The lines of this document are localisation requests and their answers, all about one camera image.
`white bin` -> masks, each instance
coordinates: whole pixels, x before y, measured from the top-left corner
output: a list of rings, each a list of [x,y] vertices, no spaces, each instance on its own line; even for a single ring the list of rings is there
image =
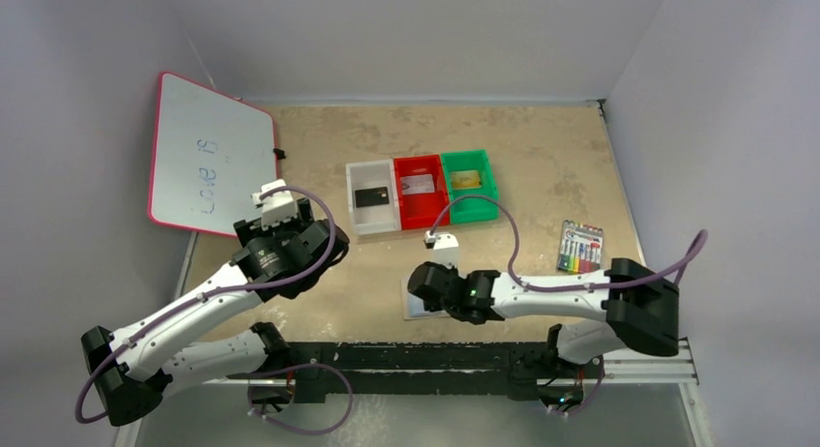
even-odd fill
[[[401,230],[398,216],[398,195],[395,193],[395,173],[392,160],[347,164],[347,210],[356,234],[375,234]],[[387,188],[388,203],[357,207],[355,192]]]

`black card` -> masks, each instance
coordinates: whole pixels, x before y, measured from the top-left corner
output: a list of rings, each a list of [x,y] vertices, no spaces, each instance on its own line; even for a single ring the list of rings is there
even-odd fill
[[[356,208],[373,207],[390,203],[387,196],[387,187],[373,189],[359,189],[353,192],[356,199]]]

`yellow card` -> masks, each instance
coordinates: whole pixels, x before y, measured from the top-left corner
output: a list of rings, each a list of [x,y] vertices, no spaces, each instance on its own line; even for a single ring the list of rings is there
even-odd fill
[[[476,169],[467,171],[453,171],[450,173],[450,183],[453,189],[478,189],[482,186],[482,177]]]

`marker pack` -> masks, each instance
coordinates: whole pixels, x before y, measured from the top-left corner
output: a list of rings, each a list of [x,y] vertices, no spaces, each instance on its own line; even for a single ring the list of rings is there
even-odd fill
[[[558,246],[558,270],[571,274],[600,269],[603,258],[603,229],[564,220]]]

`green bin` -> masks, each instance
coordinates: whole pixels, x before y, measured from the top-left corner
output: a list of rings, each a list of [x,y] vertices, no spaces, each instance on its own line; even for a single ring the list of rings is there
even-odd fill
[[[465,194],[481,194],[498,200],[498,187],[495,185],[495,178],[492,177],[492,169],[489,166],[489,158],[484,150],[441,154],[441,165],[444,168],[447,196],[450,201]],[[454,184],[452,179],[453,173],[473,170],[478,171],[480,186],[471,189],[458,189],[458,184]],[[496,218],[498,218],[498,207],[486,200],[477,198],[462,200],[450,209],[450,222],[454,224],[486,222]]]

